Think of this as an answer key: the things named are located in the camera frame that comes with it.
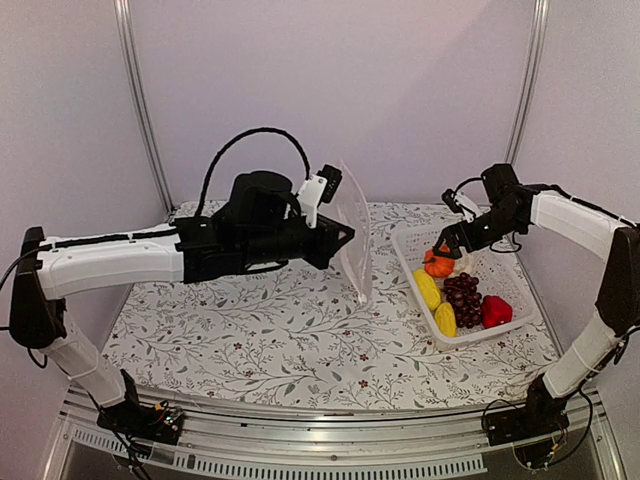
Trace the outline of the clear zip top bag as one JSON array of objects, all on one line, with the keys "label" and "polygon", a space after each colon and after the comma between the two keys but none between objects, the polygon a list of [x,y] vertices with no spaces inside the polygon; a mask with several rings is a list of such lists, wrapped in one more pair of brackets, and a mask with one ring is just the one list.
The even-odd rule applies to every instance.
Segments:
[{"label": "clear zip top bag", "polygon": [[354,229],[354,238],[339,253],[342,268],[364,305],[372,295],[371,222],[368,203],[353,173],[341,160],[342,181],[337,191],[337,213],[341,223]]}]

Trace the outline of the orange toy pumpkin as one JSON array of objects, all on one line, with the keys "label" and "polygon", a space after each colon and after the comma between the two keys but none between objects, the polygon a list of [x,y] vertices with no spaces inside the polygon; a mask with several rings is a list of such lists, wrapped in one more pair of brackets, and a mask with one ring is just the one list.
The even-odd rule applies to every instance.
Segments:
[{"label": "orange toy pumpkin", "polygon": [[423,260],[425,272],[434,278],[446,278],[454,270],[456,261],[447,257],[438,256],[433,250],[428,250]]}]

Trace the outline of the white plastic basket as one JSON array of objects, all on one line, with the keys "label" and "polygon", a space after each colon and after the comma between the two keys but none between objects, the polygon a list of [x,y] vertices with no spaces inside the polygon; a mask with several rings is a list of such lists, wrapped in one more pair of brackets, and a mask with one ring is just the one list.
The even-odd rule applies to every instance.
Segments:
[{"label": "white plastic basket", "polygon": [[513,254],[438,257],[432,252],[438,234],[423,226],[391,237],[438,350],[479,344],[534,320],[535,302]]}]

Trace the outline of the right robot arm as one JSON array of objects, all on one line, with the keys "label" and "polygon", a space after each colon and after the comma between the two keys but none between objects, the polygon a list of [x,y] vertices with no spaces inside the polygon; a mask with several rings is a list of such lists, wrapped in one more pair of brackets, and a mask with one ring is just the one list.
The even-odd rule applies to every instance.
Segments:
[{"label": "right robot arm", "polygon": [[513,167],[500,163],[479,176],[489,208],[480,212],[460,188],[442,199],[463,220],[444,228],[436,255],[459,259],[492,246],[509,234],[537,227],[552,232],[603,261],[591,320],[568,350],[528,387],[517,427],[537,436],[584,381],[609,363],[618,363],[639,330],[639,226],[604,208],[572,196],[556,184],[523,184]]}]

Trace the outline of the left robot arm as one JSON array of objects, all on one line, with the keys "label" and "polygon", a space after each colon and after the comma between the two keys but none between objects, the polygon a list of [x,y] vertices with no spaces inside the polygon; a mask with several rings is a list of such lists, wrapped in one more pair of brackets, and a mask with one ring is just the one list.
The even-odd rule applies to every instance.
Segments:
[{"label": "left robot arm", "polygon": [[191,217],[127,233],[84,238],[25,233],[14,272],[8,331],[19,345],[53,360],[128,434],[148,426],[136,388],[66,319],[69,295],[133,283],[199,283],[268,273],[302,259],[317,269],[355,236],[353,228],[318,211],[341,183],[327,165],[298,192],[270,171],[239,175],[229,201],[212,216]]}]

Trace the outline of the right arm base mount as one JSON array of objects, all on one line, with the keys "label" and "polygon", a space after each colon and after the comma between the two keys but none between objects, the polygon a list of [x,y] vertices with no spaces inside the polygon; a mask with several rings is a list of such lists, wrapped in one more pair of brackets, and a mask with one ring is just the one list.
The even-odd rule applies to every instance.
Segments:
[{"label": "right arm base mount", "polygon": [[569,426],[567,397],[553,397],[540,379],[527,389],[525,403],[507,410],[485,412],[481,427],[491,446],[543,436]]}]

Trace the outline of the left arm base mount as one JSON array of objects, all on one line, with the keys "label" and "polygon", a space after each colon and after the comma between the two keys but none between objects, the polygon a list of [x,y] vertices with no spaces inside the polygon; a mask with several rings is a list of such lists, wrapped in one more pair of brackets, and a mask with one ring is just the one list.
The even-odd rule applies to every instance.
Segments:
[{"label": "left arm base mount", "polygon": [[114,406],[100,407],[97,425],[134,439],[177,445],[185,420],[183,409],[167,401],[154,406],[141,404],[133,378],[124,369],[121,374],[124,399]]}]

